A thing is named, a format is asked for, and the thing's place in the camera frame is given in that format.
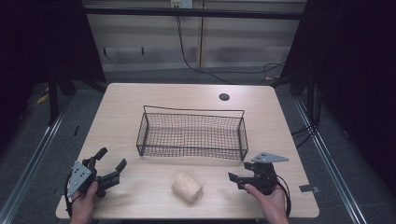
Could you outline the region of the white wall socket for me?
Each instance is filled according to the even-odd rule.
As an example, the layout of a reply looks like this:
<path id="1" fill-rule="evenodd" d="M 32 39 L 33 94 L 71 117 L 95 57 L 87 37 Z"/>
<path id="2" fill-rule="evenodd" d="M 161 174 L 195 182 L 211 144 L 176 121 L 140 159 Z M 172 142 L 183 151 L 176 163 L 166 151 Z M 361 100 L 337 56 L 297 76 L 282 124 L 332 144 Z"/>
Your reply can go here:
<path id="1" fill-rule="evenodd" d="M 193 9 L 193 0 L 170 0 L 171 8 Z"/>

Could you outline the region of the person's left hand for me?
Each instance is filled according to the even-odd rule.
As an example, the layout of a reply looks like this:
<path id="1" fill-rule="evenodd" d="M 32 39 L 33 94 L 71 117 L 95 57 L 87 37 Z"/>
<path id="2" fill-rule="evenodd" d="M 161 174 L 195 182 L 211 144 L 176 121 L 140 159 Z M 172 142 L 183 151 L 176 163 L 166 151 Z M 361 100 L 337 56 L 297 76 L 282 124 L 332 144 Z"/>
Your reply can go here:
<path id="1" fill-rule="evenodd" d="M 98 183 L 93 181 L 86 193 L 77 190 L 72 195 L 72 216 L 70 224 L 90 224 L 94 210 L 94 196 Z"/>

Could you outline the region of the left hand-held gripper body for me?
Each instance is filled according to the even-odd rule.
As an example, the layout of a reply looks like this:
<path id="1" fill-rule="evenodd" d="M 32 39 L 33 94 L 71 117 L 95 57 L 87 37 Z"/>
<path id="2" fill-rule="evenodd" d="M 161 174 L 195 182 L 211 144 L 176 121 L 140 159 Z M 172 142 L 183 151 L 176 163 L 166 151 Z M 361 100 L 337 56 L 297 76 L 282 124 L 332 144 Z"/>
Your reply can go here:
<path id="1" fill-rule="evenodd" d="M 72 167 L 71 177 L 69 179 L 69 185 L 66 192 L 67 197 L 71 197 L 78 189 L 81 192 L 86 192 L 93 181 L 98 183 L 96 195 L 99 198 L 104 198 L 106 196 L 106 191 L 100 185 L 101 180 L 97 175 L 95 164 L 95 157 L 86 159 L 83 162 L 75 161 Z"/>

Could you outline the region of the black horizontal metal bar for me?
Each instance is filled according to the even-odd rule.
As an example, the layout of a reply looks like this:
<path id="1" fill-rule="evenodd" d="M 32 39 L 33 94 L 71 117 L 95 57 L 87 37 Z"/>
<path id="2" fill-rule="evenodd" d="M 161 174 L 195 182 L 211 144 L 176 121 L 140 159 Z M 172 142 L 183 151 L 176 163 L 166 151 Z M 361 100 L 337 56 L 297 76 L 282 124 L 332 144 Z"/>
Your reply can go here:
<path id="1" fill-rule="evenodd" d="M 304 17 L 298 12 L 240 11 L 217 9 L 173 9 L 173 8 L 118 8 L 118 7 L 84 7 L 86 14 L 98 15 L 141 15 L 141 16 L 178 16 L 208 18 L 241 18 L 299 21 Z"/>

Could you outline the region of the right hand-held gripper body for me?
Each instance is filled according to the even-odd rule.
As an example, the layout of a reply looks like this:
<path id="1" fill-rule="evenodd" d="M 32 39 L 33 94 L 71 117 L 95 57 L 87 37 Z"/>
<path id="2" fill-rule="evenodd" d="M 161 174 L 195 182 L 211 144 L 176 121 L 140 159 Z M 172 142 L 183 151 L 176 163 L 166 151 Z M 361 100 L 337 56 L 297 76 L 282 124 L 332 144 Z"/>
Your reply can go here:
<path id="1" fill-rule="evenodd" d="M 278 180 L 274 162 L 288 161 L 286 157 L 275 154 L 261 152 L 251 159 L 251 163 L 256 162 L 258 169 L 252 171 L 256 180 L 254 187 L 264 195 L 270 195 L 276 187 L 281 187 L 285 194 L 289 193 L 289 188 L 285 188 Z"/>

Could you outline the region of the person's right hand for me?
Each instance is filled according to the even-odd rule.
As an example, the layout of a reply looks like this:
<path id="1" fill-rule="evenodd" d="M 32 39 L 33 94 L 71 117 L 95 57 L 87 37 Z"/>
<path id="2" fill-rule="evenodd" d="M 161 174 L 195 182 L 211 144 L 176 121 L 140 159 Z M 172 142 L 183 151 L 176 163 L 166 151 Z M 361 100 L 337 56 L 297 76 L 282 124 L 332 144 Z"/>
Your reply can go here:
<path id="1" fill-rule="evenodd" d="M 244 188 L 258 201 L 268 224 L 290 224 L 286 212 L 286 196 L 281 187 L 276 187 L 270 195 L 262 194 L 250 184 Z"/>

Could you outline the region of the black wire basket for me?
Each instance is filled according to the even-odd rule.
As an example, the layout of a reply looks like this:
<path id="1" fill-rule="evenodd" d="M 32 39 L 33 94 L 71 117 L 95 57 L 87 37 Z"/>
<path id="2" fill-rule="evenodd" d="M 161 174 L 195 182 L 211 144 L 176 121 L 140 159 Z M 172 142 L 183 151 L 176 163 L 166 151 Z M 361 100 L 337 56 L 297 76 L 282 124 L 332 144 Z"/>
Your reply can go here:
<path id="1" fill-rule="evenodd" d="M 243 110 L 145 105 L 136 147 L 141 156 L 242 161 L 248 154 L 244 116 Z"/>

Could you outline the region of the metal floor rail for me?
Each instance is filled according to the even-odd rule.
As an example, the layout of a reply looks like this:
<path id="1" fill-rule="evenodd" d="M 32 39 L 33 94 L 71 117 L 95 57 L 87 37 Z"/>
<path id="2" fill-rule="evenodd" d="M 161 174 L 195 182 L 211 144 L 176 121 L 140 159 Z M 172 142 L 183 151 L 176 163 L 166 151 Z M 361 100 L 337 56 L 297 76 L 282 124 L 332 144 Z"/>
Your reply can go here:
<path id="1" fill-rule="evenodd" d="M 340 170 L 332 158 L 332 154 L 321 137 L 320 132 L 313 126 L 312 122 L 308 118 L 307 108 L 304 105 L 303 100 L 297 98 L 294 102 L 352 222 L 354 224 L 368 224 L 361 207 L 340 173 Z"/>
<path id="2" fill-rule="evenodd" d="M 64 113 L 67 111 L 70 105 L 71 99 L 67 98 L 64 106 L 60 110 L 59 114 L 55 117 L 54 121 L 49 125 L 44 132 L 39 144 L 35 149 L 35 153 L 27 163 L 21 177 L 19 178 L 14 190 L 11 191 L 4 206 L 0 209 L 0 224 L 11 224 L 15 217 L 21 202 L 29 189 L 31 182 L 37 172 L 38 166 L 44 159 L 50 144 L 59 130 L 63 119 Z"/>

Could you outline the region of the black metal stand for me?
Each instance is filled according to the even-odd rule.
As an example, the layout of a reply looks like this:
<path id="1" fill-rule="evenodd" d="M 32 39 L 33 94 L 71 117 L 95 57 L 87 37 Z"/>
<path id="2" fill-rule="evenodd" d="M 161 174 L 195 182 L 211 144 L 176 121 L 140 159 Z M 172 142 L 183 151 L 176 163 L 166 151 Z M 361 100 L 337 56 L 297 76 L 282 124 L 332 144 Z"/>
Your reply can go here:
<path id="1" fill-rule="evenodd" d="M 56 77 L 53 73 L 49 76 L 49 126 L 55 123 L 59 116 L 59 103 Z"/>

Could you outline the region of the black curtain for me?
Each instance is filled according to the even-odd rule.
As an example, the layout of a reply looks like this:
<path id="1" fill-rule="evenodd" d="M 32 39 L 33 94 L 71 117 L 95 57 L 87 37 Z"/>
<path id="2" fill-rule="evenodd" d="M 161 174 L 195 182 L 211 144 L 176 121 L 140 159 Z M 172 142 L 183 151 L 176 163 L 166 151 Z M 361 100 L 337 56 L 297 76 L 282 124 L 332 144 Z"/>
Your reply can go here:
<path id="1" fill-rule="evenodd" d="M 396 194 L 396 0 L 306 0 L 281 76 L 318 85 Z"/>
<path id="2" fill-rule="evenodd" d="M 0 0 L 0 149 L 34 85 L 106 80 L 82 0 Z"/>

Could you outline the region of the grey floor tape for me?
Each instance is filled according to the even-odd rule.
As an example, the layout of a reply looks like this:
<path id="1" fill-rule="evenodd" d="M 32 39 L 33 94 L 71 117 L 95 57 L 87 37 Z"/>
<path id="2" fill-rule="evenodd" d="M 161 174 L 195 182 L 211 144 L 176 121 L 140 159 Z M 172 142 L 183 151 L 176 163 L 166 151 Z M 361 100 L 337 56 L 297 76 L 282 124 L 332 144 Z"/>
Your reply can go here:
<path id="1" fill-rule="evenodd" d="M 299 187 L 301 193 L 306 193 L 312 191 L 314 194 L 319 193 L 320 189 L 317 186 L 312 185 L 302 185 Z"/>

